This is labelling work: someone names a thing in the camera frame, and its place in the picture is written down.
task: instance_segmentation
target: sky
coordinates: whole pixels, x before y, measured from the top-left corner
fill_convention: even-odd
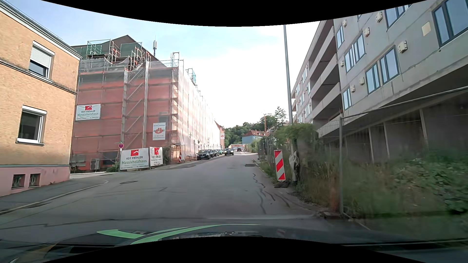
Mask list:
[[[129,35],[150,51],[156,39],[159,60],[169,60],[172,52],[180,52],[184,68],[193,68],[201,95],[216,122],[224,127],[257,122],[263,114],[273,114],[278,106],[287,116],[282,25],[191,26],[105,15],[41,0],[8,2],[69,45]],[[286,26],[292,85],[318,23]]]

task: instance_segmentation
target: road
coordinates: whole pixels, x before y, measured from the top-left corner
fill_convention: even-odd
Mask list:
[[[236,152],[161,170],[76,179],[105,184],[0,215],[0,237],[57,242],[105,229],[153,231],[213,222],[329,227],[313,207],[275,189],[258,167],[246,167],[256,158]]]

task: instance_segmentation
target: red white striped barrier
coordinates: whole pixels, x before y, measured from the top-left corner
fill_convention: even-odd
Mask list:
[[[286,181],[285,166],[283,163],[283,151],[275,150],[276,178],[278,181]]]

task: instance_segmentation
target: car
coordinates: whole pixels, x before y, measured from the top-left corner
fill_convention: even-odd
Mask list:
[[[208,150],[199,150],[197,153],[197,161],[202,160],[202,159],[209,160],[210,158],[211,158],[211,155],[208,152]]]
[[[233,148],[227,148],[226,151],[224,152],[224,155],[234,155],[234,149]]]

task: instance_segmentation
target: blue building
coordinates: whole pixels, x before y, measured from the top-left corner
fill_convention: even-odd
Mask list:
[[[244,135],[242,135],[242,144],[250,144],[256,139],[269,136],[270,133],[264,131],[254,131],[250,130]]]

